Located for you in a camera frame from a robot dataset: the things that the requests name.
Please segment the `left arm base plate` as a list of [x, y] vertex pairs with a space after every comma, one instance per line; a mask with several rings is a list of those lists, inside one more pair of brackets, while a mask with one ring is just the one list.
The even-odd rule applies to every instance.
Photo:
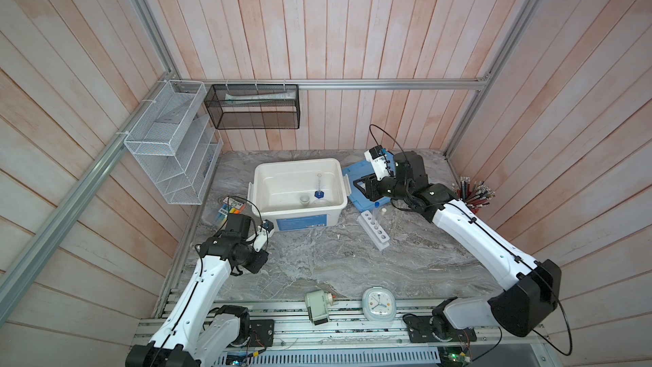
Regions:
[[271, 347], [273, 346], [274, 325], [275, 321], [273, 319], [240, 321], [237, 324], [239, 335], [229, 346], [235, 348], [246, 346]]

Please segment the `blue plastic bin lid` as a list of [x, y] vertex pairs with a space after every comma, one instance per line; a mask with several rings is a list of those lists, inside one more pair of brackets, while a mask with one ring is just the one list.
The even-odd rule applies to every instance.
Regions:
[[365, 160], [352, 164], [342, 170], [346, 185], [350, 187], [348, 195], [351, 203], [359, 212], [370, 211], [382, 207], [390, 202], [390, 198], [383, 196], [376, 176], [376, 170], [382, 170], [390, 177], [396, 176], [396, 165], [393, 154], [382, 146], [364, 153]]

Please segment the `blue base glass cylinder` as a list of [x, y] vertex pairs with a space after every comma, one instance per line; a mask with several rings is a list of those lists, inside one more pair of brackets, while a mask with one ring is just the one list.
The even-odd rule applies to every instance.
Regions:
[[314, 197], [318, 200], [324, 199], [324, 191], [323, 191], [323, 175], [322, 173], [319, 173], [317, 175], [317, 190], [314, 192]]

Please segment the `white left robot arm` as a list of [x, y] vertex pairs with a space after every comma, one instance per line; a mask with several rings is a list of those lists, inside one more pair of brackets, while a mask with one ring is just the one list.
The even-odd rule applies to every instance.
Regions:
[[265, 247], [273, 223], [255, 227], [251, 217], [229, 214], [226, 223], [196, 247], [193, 276], [166, 321], [146, 345], [132, 347], [126, 366], [213, 366], [229, 346], [244, 347], [251, 338], [246, 307], [213, 303], [231, 276], [258, 273], [268, 261]]

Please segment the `white plastic storage bin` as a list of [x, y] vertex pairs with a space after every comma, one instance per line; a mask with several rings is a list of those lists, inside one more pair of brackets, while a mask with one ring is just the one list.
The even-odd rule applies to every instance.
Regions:
[[[300, 195], [316, 198], [317, 175], [323, 175], [324, 198], [330, 207], [303, 207]], [[350, 187], [346, 185], [341, 163], [334, 158], [282, 161], [261, 164], [249, 184], [247, 199], [273, 223], [276, 231], [299, 231], [333, 227], [348, 204]]]

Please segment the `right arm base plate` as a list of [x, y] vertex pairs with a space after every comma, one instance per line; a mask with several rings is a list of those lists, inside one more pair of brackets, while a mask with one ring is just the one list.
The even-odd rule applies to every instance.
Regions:
[[472, 343], [477, 340], [474, 329], [454, 329], [441, 317], [404, 314], [402, 321], [411, 343]]

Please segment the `small white dish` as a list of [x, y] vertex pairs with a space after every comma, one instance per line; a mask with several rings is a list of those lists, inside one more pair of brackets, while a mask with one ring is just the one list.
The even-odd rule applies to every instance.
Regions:
[[300, 195], [300, 203], [303, 207], [308, 207], [311, 203], [311, 197], [309, 194]]

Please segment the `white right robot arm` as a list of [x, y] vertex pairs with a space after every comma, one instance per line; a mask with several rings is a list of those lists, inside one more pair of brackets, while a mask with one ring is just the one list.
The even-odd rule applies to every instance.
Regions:
[[372, 202], [387, 197], [447, 232], [489, 271], [502, 287], [493, 297], [452, 297], [432, 311], [435, 338], [450, 341], [458, 331], [499, 326], [525, 337], [559, 306], [561, 270], [551, 260], [540, 262], [506, 241], [480, 220], [458, 195], [442, 183], [431, 183], [422, 156], [400, 152], [392, 159], [377, 145], [364, 157], [373, 168], [361, 177], [361, 192]]

